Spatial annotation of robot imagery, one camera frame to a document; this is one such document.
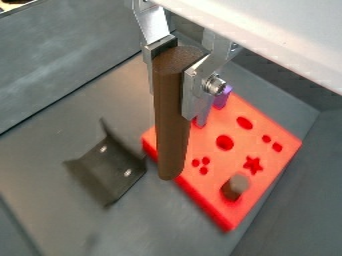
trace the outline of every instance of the gray table surface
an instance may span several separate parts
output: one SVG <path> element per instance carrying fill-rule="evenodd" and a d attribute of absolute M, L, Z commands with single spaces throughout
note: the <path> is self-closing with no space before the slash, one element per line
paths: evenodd
<path fill-rule="evenodd" d="M 306 136 L 316 109 L 234 63 L 223 77 L 300 138 Z M 258 96 L 261 90 L 266 96 Z M 103 139 L 101 117 L 141 152 L 141 134 L 154 123 L 141 55 L 2 136 L 0 191 L 43 254 L 229 255 L 266 197 L 241 227 L 223 234 L 177 185 L 159 180 L 149 160 L 146 176 L 103 210 L 62 164 Z"/>

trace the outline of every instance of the metal bracket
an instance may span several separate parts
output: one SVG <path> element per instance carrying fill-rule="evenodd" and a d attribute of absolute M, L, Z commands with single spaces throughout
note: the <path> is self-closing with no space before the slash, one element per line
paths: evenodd
<path fill-rule="evenodd" d="M 206 125 L 215 96 L 225 90 L 219 69 L 238 55 L 242 47 L 230 39 L 205 29 L 202 45 L 211 51 L 185 72 L 182 115 L 187 120 L 197 117 L 197 125 Z"/>
<path fill-rule="evenodd" d="M 103 207 L 115 203 L 146 173 L 143 159 L 126 147 L 105 120 L 106 138 L 64 166 Z"/>
<path fill-rule="evenodd" d="M 134 10 L 147 45 L 170 35 L 162 6 L 147 0 L 130 0 L 129 5 Z"/>
<path fill-rule="evenodd" d="M 169 35 L 162 40 L 157 41 L 155 43 L 146 45 L 142 47 L 143 51 L 143 60 L 147 64 L 147 71 L 149 71 L 149 82 L 150 82 L 150 92 L 154 94 L 154 87 L 153 87 L 153 60 L 154 58 L 167 49 L 178 46 L 178 39 L 175 36 Z"/>

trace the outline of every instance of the red shape sorter board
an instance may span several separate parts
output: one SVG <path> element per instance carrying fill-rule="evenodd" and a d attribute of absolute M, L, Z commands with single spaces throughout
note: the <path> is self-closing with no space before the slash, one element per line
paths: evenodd
<path fill-rule="evenodd" d="M 142 143 L 157 160 L 154 127 L 143 134 Z M 234 93 L 222 110 L 213 108 L 205 128 L 191 124 L 185 170 L 175 182 L 223 231 L 239 225 L 301 144 Z M 250 188 L 233 202 L 221 187 L 237 173 L 247 176 Z"/>

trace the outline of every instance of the white panel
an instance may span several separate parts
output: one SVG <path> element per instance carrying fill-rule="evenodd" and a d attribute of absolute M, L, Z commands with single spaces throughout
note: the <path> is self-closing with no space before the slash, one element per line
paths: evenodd
<path fill-rule="evenodd" d="M 342 95 L 342 1 L 154 0 Z"/>

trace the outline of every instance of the screw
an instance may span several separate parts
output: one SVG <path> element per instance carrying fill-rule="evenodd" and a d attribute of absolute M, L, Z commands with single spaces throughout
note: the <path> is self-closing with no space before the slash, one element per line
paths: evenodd
<path fill-rule="evenodd" d="M 107 146 L 103 146 L 103 147 L 101 148 L 101 152 L 105 153 L 106 150 L 107 150 Z"/>
<path fill-rule="evenodd" d="M 217 73 L 214 73 L 203 85 L 203 90 L 213 96 L 219 96 L 226 89 L 226 84 L 226 81 L 219 78 Z"/>
<path fill-rule="evenodd" d="M 129 176 L 131 175 L 131 173 L 133 173 L 133 170 L 131 170 L 131 169 L 127 169 L 127 171 L 125 172 L 123 176 L 125 176 L 125 177 L 129 177 Z"/>
<path fill-rule="evenodd" d="M 230 51 L 234 52 L 239 48 L 239 45 L 237 43 L 231 44 Z"/>

